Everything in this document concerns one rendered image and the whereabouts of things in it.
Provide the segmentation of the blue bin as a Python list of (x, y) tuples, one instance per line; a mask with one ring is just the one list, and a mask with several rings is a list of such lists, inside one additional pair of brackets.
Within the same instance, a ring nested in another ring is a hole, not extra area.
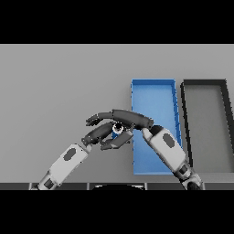
[[(174, 79), (132, 79), (132, 111), (165, 127), (182, 144), (176, 81)], [(171, 171), (145, 142), (140, 131), (133, 131), (133, 173), (136, 176), (171, 175)]]

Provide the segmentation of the dark grey bin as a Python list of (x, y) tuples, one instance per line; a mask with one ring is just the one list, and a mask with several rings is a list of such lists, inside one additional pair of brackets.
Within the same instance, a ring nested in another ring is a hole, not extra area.
[(180, 85), (189, 163), (199, 173), (234, 173), (234, 118), (227, 81)]

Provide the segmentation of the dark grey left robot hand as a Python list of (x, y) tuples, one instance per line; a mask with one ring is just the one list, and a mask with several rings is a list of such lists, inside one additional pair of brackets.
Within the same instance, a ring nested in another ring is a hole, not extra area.
[(107, 122), (87, 133), (82, 139), (88, 152), (94, 144), (100, 144), (101, 150), (119, 149), (127, 144), (133, 137), (134, 125), (130, 128), (123, 125), (123, 132), (116, 138), (112, 138), (112, 127), (117, 122)]

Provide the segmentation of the blue pipe with pale ring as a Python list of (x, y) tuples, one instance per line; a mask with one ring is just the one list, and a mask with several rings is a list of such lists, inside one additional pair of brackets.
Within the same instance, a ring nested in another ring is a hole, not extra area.
[(112, 138), (116, 138), (123, 132), (124, 128), (120, 122), (117, 122), (112, 127)]

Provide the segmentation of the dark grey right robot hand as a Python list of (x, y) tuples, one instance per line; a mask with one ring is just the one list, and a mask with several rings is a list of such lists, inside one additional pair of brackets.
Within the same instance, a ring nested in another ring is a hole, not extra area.
[(146, 117), (141, 113), (118, 109), (112, 109), (110, 112), (98, 112), (88, 118), (86, 124), (87, 126), (97, 125), (104, 119), (120, 122), (128, 128), (134, 125), (136, 130), (142, 130), (143, 128), (151, 129), (154, 125), (152, 118)]

